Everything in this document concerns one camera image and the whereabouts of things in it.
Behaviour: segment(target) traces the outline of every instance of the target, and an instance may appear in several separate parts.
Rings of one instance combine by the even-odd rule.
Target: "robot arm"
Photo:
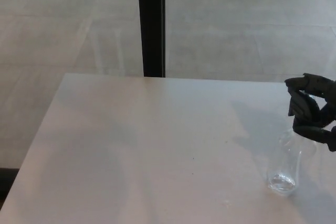
[[[336,127],[331,131],[323,128],[336,119],[336,82],[314,74],[285,81],[291,95],[289,116],[294,116],[293,130],[308,139],[327,144],[336,151]],[[320,109],[310,95],[324,98],[326,105]]]

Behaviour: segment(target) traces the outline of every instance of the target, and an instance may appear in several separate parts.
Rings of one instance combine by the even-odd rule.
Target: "glass bottle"
[[[308,140],[293,129],[279,138],[267,169],[268,186],[278,194],[288,196],[299,186],[299,169],[302,158],[311,158],[316,152],[314,141]]]

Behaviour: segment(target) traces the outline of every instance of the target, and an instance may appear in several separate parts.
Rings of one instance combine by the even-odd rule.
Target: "transparent bottle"
[[[293,129],[280,137],[267,169],[268,186],[278,194],[288,196],[299,186],[302,158],[311,158],[316,152],[314,141],[308,140]]]

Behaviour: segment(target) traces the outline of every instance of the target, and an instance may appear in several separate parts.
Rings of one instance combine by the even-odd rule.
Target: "black pillar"
[[[139,0],[143,73],[165,77],[165,0]]]

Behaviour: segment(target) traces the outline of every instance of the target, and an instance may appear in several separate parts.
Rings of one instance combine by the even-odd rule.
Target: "clear plastic bottle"
[[[296,134],[293,129],[284,132],[278,144],[270,158],[267,182],[272,190],[288,196],[299,186],[301,159],[313,156],[316,145],[314,141]]]

